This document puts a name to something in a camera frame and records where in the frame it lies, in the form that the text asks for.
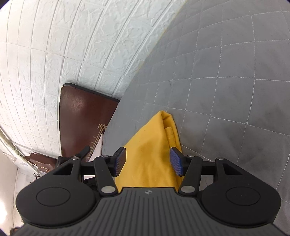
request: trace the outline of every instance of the gray quilted fabric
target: gray quilted fabric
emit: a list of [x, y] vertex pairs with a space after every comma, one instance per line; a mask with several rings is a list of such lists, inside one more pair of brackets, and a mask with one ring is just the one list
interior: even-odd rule
[[112, 155], [160, 110], [184, 154], [225, 157], [278, 190], [290, 234], [290, 3], [188, 0], [121, 99], [104, 135]]

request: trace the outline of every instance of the metal rivet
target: metal rivet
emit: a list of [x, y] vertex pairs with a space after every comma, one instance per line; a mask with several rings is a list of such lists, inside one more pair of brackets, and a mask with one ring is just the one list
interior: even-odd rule
[[102, 187], [101, 191], [103, 193], [113, 193], [115, 192], [115, 188], [113, 186], [105, 186], [105, 187]]
[[185, 185], [185, 186], [181, 187], [181, 191], [184, 193], [192, 193], [195, 191], [195, 187], [190, 186], [190, 185]]

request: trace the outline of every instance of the yellow cloth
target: yellow cloth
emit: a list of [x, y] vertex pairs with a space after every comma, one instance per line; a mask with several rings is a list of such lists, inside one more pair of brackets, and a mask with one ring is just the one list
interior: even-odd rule
[[118, 190], [123, 187], [175, 187], [178, 190], [182, 179], [171, 166], [171, 147], [181, 151], [177, 129], [172, 116], [159, 111], [125, 145], [127, 158], [116, 178]]

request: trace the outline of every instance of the stitched seam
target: stitched seam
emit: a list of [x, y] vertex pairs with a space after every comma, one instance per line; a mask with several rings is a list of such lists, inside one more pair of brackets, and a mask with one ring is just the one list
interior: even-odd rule
[[153, 104], [155, 104], [155, 100], [156, 100], [156, 96], [157, 96], [157, 93], [158, 93], [159, 84], [160, 84], [160, 82], [158, 83], [158, 86], [157, 86], [157, 90], [156, 90], [156, 94], [155, 94], [155, 98], [154, 98]]
[[213, 162], [212, 160], [210, 160], [210, 159], [208, 159], [208, 158], [204, 157], [203, 155], [199, 154], [198, 152], [196, 152], [196, 151], [194, 151], [194, 150], [191, 150], [190, 148], [188, 148], [188, 147], [186, 147], [186, 146], [184, 146], [184, 145], [181, 145], [181, 146], [183, 146], [183, 147], [187, 148], [188, 150], [190, 150], [190, 151], [193, 151], [193, 152], [197, 153], [197, 154], [198, 154], [198, 155], [200, 155], [201, 157], [203, 157], [203, 158], [205, 158], [205, 159], [207, 159], [207, 160], [209, 160], [209, 161]]
[[[174, 66], [178, 64], [178, 61], [177, 61], [177, 57], [175, 57], [175, 63], [174, 63]], [[174, 78], [174, 75], [175, 75], [175, 71], [173, 71], [173, 76], [172, 76], [172, 80], [171, 80], [171, 91], [170, 91], [170, 95], [169, 95], [169, 98], [168, 98], [168, 103], [167, 103], [167, 108], [166, 108], [166, 112], [167, 112], [167, 109], [168, 109], [168, 106], [169, 106], [169, 102], [170, 102], [170, 97], [171, 97], [171, 94], [172, 94], [172, 89], [173, 89], [173, 78]]]
[[204, 49], [208, 49], [208, 48], [202, 48], [202, 49], [198, 49], [198, 50], [195, 50], [195, 52], [197, 51], [200, 51], [200, 50], [204, 50]]
[[[189, 90], [188, 90], [188, 96], [187, 96], [187, 101], [186, 101], [186, 105], [185, 105], [185, 110], [186, 110], [187, 102], [188, 102], [188, 98], [189, 98], [191, 82], [192, 82], [192, 80], [190, 80], [190, 85], [189, 85]], [[181, 133], [181, 131], [182, 131], [182, 127], [183, 127], [184, 119], [185, 119], [185, 112], [184, 112], [184, 117], [183, 117], [182, 125], [181, 125], [181, 128], [180, 128], [180, 133]]]
[[269, 80], [269, 81], [279, 81], [279, 82], [290, 82], [286, 80], [272, 80], [272, 79], [256, 79], [256, 80]]
[[247, 124], [248, 126], [252, 126], [252, 127], [255, 127], [255, 128], [259, 128], [259, 129], [263, 129], [263, 130], [267, 130], [267, 131], [270, 131], [270, 132], [273, 132], [273, 133], [276, 133], [276, 134], [282, 134], [282, 133], [278, 133], [278, 132], [275, 132], [275, 131], [272, 131], [272, 130], [268, 130], [268, 129], [264, 129], [264, 128], [261, 128], [261, 127], [258, 127], [258, 126], [254, 126], [254, 125], [249, 125]]
[[254, 32], [254, 22], [253, 22], [252, 16], [251, 16], [251, 20], [252, 20], [253, 36], [254, 36], [254, 77], [255, 77], [255, 74], [256, 74], [255, 32]]
[[205, 135], [206, 135], [206, 132], [207, 132], [207, 127], [209, 126], [209, 121], [207, 122], [207, 125], [206, 125], [206, 129], [205, 129], [203, 143], [202, 143], [202, 147], [201, 147], [200, 153], [202, 153], [202, 150], [203, 150], [203, 145], [204, 145], [204, 141], [205, 141]]
[[246, 124], [246, 123], [242, 123], [242, 122], [238, 122], [238, 121], [233, 121], [233, 120], [227, 120], [227, 119], [217, 118], [217, 117], [214, 117], [214, 116], [211, 116], [211, 117], [212, 117], [212, 118], [215, 118], [215, 119], [231, 121], [231, 122], [235, 122], [235, 123], [239, 123], [239, 124], [243, 124], [243, 125]]
[[249, 114], [248, 114], [247, 122], [246, 122], [246, 125], [245, 125], [245, 129], [244, 129], [244, 134], [243, 134], [243, 139], [242, 139], [241, 149], [240, 149], [240, 153], [239, 153], [239, 155], [238, 155], [237, 163], [238, 163], [238, 161], [239, 161], [239, 158], [240, 158], [240, 155], [241, 155], [241, 152], [242, 152], [242, 147], [243, 147], [243, 145], [244, 145], [244, 137], [245, 137], [246, 127], [247, 127], [247, 125], [248, 125], [249, 116], [250, 116], [250, 112], [251, 112], [251, 108], [252, 108], [252, 103], [253, 103], [254, 90], [255, 90], [255, 82], [256, 82], [256, 80], [254, 80], [254, 86], [253, 86], [253, 93], [252, 93], [252, 100], [251, 100], [250, 110], [249, 110]]
[[[183, 146], [183, 145], [182, 145], [182, 146]], [[284, 201], [284, 202], [287, 202], [287, 201], [283, 200], [282, 198], [281, 198], [281, 200]], [[287, 202], [287, 203], [290, 204], [290, 202]]]
[[263, 14], [274, 13], [274, 12], [282, 12], [282, 11], [270, 11], [270, 12], [264, 12], [264, 13], [257, 13], [257, 14], [252, 14], [252, 16], [255, 16], [255, 15], [263, 15]]
[[[222, 23], [222, 21], [220, 21], [220, 22], [217, 22], [217, 23], [213, 23], [213, 24], [211, 24], [211, 25], [215, 25], [215, 24], [218, 24], [218, 23]], [[211, 25], [207, 25], [207, 26], [205, 26], [205, 27], [202, 27], [202, 28], [200, 28], [200, 29], [204, 29], [204, 28], [206, 28], [206, 27], [209, 27], [209, 26], [211, 26]]]
[[288, 156], [288, 159], [287, 159], [287, 162], [286, 162], [285, 168], [284, 168], [284, 170], [283, 170], [283, 173], [282, 173], [282, 175], [281, 175], [281, 179], [282, 179], [282, 177], [283, 177], [283, 175], [284, 175], [284, 171], [285, 171], [286, 166], [287, 166], [287, 163], [288, 163], [288, 161], [289, 161], [289, 157], [290, 157], [290, 153], [289, 153], [289, 156]]
[[224, 21], [235, 20], [235, 19], [239, 19], [239, 18], [242, 18], [242, 17], [245, 17], [245, 16], [240, 16], [240, 17], [236, 17], [236, 18], [228, 19], [228, 20], [224, 20]]

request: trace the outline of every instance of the black circular pad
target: black circular pad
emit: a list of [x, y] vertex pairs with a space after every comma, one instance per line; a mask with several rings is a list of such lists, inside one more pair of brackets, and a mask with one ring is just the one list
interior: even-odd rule
[[259, 201], [260, 194], [249, 187], [235, 187], [227, 191], [226, 197], [236, 205], [250, 206]]
[[37, 194], [36, 199], [44, 206], [60, 206], [70, 199], [70, 192], [59, 187], [46, 188]]
[[50, 173], [20, 191], [16, 207], [25, 223], [39, 227], [65, 226], [85, 217], [95, 205], [95, 195], [70, 176]]
[[272, 223], [281, 205], [274, 188], [245, 175], [228, 175], [209, 185], [201, 202], [213, 218], [235, 227]]

